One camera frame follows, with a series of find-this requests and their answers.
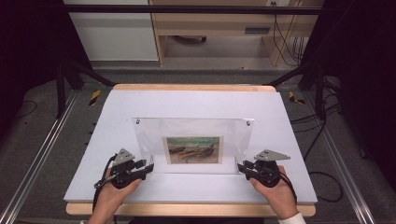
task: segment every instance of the painting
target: painting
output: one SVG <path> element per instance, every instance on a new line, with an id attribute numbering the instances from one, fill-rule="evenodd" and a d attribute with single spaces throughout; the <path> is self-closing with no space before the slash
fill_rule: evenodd
<path id="1" fill-rule="evenodd" d="M 223 137 L 164 137 L 169 164 L 221 164 Z"/>

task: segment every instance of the human hand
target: human hand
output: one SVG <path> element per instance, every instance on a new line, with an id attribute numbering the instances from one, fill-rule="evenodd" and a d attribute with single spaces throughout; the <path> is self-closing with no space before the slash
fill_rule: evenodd
<path id="1" fill-rule="evenodd" d="M 110 176 L 110 169 L 107 169 L 106 177 Z M 88 224 L 111 223 L 114 214 L 120 207 L 124 199 L 139 187 L 142 179 L 136 179 L 123 189 L 115 188 L 111 183 L 102 186 L 95 209 L 88 220 Z"/>
<path id="2" fill-rule="evenodd" d="M 278 167 L 279 171 L 285 175 L 285 168 L 283 166 Z M 294 217 L 299 213 L 293 193 L 288 184 L 282 179 L 273 188 L 265 187 L 260 181 L 254 178 L 250 178 L 249 181 L 253 188 L 267 199 L 279 219 L 284 220 Z"/>

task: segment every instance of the white table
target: white table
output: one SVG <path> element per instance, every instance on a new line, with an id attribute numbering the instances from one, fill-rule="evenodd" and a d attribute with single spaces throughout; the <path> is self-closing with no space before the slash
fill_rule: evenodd
<path id="1" fill-rule="evenodd" d="M 121 148 L 139 154 L 132 118 L 255 119 L 247 157 L 268 148 L 291 157 L 285 166 L 304 216 L 317 197 L 278 92 L 264 86 L 127 85 L 114 88 L 64 197 L 67 212 L 92 212 L 93 184 Z M 274 217 L 244 175 L 149 174 L 117 212 L 125 216 Z"/>

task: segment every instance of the clear acrylic panel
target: clear acrylic panel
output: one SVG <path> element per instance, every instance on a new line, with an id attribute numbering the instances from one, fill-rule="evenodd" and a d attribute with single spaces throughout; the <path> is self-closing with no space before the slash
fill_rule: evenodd
<path id="1" fill-rule="evenodd" d="M 156 173 L 237 174 L 254 119 L 134 119 L 141 155 Z"/>

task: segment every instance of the white tabletop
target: white tabletop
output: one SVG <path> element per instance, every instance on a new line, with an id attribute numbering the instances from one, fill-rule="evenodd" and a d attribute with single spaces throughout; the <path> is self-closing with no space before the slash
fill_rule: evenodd
<path id="1" fill-rule="evenodd" d="M 121 148 L 139 155 L 133 118 L 254 119 L 247 157 L 270 149 L 291 157 L 285 166 L 298 203 L 315 203 L 311 180 L 278 92 L 128 91 L 107 97 L 87 150 L 66 192 L 68 202 L 91 202 L 106 162 Z M 266 203 L 244 175 L 149 174 L 125 203 Z"/>

